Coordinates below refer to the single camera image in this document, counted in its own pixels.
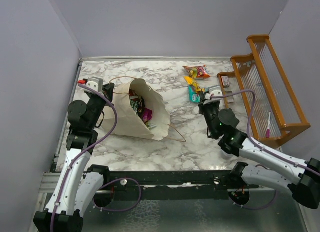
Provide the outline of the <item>teal snack packet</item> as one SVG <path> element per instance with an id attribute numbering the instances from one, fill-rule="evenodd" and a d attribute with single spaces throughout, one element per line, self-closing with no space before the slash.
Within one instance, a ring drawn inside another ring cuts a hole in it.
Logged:
<path id="1" fill-rule="evenodd" d="M 206 88 L 199 86 L 188 86 L 189 100 L 192 103 L 200 103 L 203 100 Z"/>

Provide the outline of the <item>yellow candy bag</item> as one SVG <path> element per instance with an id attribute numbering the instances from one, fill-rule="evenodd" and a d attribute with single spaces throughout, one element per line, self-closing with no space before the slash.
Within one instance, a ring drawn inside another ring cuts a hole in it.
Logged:
<path id="1" fill-rule="evenodd" d="M 196 94 L 201 94 L 205 92 L 205 89 L 200 87 L 195 79 L 188 76 L 185 76 L 184 79 L 187 82 L 188 86 L 190 86 Z"/>

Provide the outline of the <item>beige paper bag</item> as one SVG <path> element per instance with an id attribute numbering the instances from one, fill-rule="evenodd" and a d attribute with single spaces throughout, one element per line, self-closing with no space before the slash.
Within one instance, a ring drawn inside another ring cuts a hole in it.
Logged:
<path id="1" fill-rule="evenodd" d="M 113 134 L 143 139 L 162 140 L 164 138 L 185 142 L 185 137 L 169 137 L 171 116 L 163 97 L 151 88 L 144 79 L 130 77 L 128 83 L 116 85 L 112 103 L 118 120 Z"/>

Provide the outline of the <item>orange colourful candy bag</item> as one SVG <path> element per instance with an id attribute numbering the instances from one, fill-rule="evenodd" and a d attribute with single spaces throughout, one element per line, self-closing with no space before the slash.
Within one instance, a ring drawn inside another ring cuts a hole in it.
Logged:
<path id="1" fill-rule="evenodd" d="M 208 79 L 211 76 L 208 73 L 207 67 L 203 66 L 183 66 L 192 79 Z"/>

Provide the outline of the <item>green chips bag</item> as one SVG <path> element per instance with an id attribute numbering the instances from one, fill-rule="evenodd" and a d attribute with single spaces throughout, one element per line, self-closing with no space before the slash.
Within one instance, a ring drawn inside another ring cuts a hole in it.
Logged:
<path id="1" fill-rule="evenodd" d="M 128 94 L 132 109 L 138 116 L 141 116 L 146 106 L 144 98 L 131 89 L 129 90 Z"/>

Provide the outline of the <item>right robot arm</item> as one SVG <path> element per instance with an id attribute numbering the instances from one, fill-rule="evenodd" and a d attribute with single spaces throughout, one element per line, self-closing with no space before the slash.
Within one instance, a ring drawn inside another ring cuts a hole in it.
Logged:
<path id="1" fill-rule="evenodd" d="M 238 164 L 229 176 L 234 187 L 240 188 L 244 184 L 265 186 L 291 193 L 298 203 L 310 209 L 319 207 L 319 160 L 296 158 L 250 137 L 237 129 L 239 119 L 231 109 L 220 109 L 219 101 L 205 100 L 198 106 L 207 123 L 208 137 L 218 139 L 223 151 L 263 166 Z"/>

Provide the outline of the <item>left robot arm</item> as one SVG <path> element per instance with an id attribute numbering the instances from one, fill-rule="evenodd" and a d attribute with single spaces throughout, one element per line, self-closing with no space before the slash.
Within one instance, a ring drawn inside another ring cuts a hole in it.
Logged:
<path id="1" fill-rule="evenodd" d="M 84 175 L 85 167 L 92 156 L 95 145 L 100 143 L 97 122 L 112 104 L 114 83 L 104 84 L 98 78 L 78 82 L 89 97 L 88 102 L 72 101 L 67 119 L 70 123 L 67 137 L 67 152 L 59 180 L 43 211 L 37 211 L 33 222 L 40 232 L 80 232 L 84 214 L 98 189 L 106 189 L 111 182 L 106 167 Z"/>

